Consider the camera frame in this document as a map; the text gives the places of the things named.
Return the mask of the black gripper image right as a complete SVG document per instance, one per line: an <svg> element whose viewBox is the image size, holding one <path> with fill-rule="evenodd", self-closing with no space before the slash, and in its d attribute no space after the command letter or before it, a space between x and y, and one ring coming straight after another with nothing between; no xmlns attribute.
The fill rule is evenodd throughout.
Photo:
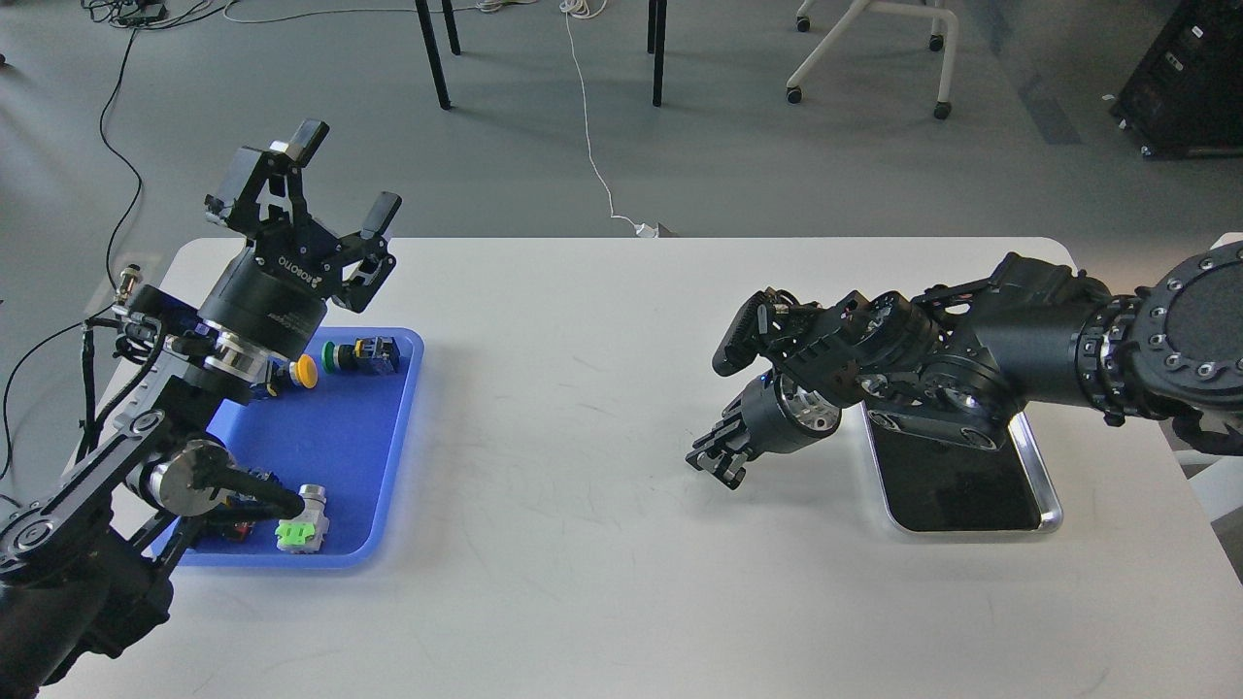
<svg viewBox="0 0 1243 699"><path fill-rule="evenodd" d="M737 490L747 464L763 454L791 454L832 435L842 408L808 392L787 376L759 376L721 413L721 420L694 442L687 465Z"/></svg>

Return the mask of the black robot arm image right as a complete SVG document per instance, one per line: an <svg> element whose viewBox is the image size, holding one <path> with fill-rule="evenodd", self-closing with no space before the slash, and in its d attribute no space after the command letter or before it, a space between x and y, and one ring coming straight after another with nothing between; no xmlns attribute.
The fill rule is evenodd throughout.
<svg viewBox="0 0 1243 699"><path fill-rule="evenodd" d="M994 451L1030 402L1088 407L1110 427L1168 420L1181 442L1241 454L1241 244L1186 257L1114 295L1085 272L1008 252L986 279L833 306L764 289L741 306L712 368L750 381L689 448L738 488L746 464L832 435L864 404L889 432Z"/></svg>

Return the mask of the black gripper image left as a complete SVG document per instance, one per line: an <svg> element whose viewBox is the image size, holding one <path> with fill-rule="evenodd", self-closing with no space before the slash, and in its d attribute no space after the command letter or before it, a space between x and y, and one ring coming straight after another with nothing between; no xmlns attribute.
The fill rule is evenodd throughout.
<svg viewBox="0 0 1243 699"><path fill-rule="evenodd" d="M200 317L283 359L306 348L324 301L363 313L397 265L387 230L403 204L398 194L382 192L360 229L337 240L308 213L302 169L328 132L324 122L303 119L287 143L240 148L218 194L204 201L208 221L249 243L222 270Z"/></svg>

